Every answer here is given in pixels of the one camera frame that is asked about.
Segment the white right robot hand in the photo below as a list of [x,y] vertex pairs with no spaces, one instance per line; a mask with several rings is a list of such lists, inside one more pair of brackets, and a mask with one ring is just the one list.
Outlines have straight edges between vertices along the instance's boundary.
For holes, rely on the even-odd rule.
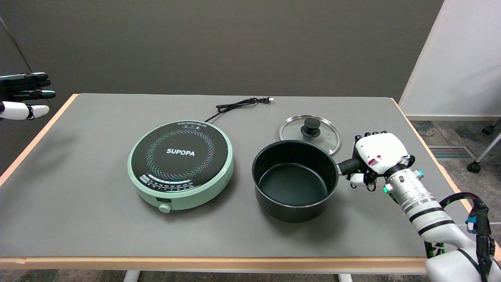
[[362,163],[361,168],[346,176],[353,189],[365,186],[373,192],[378,178],[409,168],[415,162],[402,141],[386,131],[357,135],[353,145],[353,157],[361,159]]

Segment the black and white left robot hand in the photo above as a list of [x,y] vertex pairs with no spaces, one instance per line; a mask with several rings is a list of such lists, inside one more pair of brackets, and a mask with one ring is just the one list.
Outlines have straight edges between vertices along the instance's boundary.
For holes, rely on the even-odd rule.
[[0,77],[0,118],[33,120],[46,115],[50,107],[44,104],[27,104],[26,101],[49,100],[55,91],[43,90],[51,85],[45,72],[23,73]]

